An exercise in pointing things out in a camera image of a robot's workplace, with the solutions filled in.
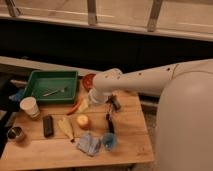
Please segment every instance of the plastic tray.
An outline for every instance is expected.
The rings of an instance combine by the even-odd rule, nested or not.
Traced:
[[[27,82],[24,97],[33,96],[40,104],[73,104],[78,84],[77,71],[33,71]],[[44,96],[58,89],[64,91]]]

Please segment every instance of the black remote control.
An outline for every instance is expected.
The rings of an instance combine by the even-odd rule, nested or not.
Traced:
[[[44,131],[44,136],[46,138],[54,134],[53,118],[51,115],[46,115],[43,117],[43,131]]]

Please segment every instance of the crumpled cloth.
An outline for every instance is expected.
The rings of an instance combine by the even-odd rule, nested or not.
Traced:
[[[94,138],[89,131],[87,131],[78,141],[77,149],[83,151],[89,156],[94,156],[99,152],[101,147],[101,140]]]

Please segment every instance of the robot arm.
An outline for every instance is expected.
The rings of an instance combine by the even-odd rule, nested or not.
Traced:
[[[89,99],[93,104],[105,103],[114,90],[136,91],[159,97],[172,78],[208,61],[177,63],[126,74],[119,69],[110,69],[94,77],[94,88],[89,93]]]
[[[212,171],[213,60],[186,62],[122,74],[108,70],[94,77],[89,92],[102,104],[114,90],[161,96],[157,111],[157,171]]]

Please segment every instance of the metal cup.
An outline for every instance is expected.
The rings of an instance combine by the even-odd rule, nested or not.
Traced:
[[[9,141],[20,142],[25,138],[25,133],[21,127],[12,127],[7,132],[7,138]]]

